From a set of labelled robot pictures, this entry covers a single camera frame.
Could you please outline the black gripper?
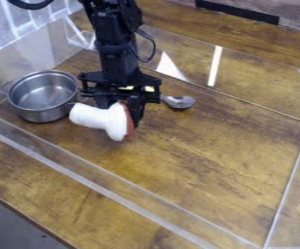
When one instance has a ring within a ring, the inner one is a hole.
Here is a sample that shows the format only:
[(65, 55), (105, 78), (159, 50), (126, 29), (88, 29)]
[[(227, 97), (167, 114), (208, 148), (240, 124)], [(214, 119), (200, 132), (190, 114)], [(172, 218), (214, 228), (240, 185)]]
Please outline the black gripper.
[(100, 71), (77, 74), (80, 94), (95, 99), (96, 107), (108, 109), (118, 100), (127, 100), (134, 127), (143, 118), (144, 103), (160, 102), (162, 80), (139, 70), (135, 49), (99, 50)]

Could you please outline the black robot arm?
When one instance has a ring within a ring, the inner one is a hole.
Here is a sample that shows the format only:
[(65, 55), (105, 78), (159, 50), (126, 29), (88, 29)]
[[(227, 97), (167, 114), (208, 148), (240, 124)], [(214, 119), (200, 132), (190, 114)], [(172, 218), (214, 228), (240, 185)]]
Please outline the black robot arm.
[(142, 12), (134, 0), (77, 0), (95, 31), (93, 46), (100, 71), (81, 72), (81, 95), (108, 109), (126, 105), (134, 127), (143, 118), (147, 103), (160, 102), (162, 80), (144, 74), (138, 62), (148, 62), (156, 51), (151, 36), (139, 28)]

